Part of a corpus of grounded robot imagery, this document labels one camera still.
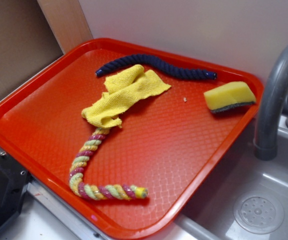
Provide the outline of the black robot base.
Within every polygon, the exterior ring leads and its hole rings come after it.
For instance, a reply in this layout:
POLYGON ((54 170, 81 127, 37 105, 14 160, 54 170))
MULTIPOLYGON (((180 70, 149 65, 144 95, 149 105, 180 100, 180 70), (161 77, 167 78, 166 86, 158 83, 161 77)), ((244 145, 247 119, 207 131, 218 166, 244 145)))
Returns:
POLYGON ((0 153, 0 231, 21 213, 30 173, 6 152, 0 153))

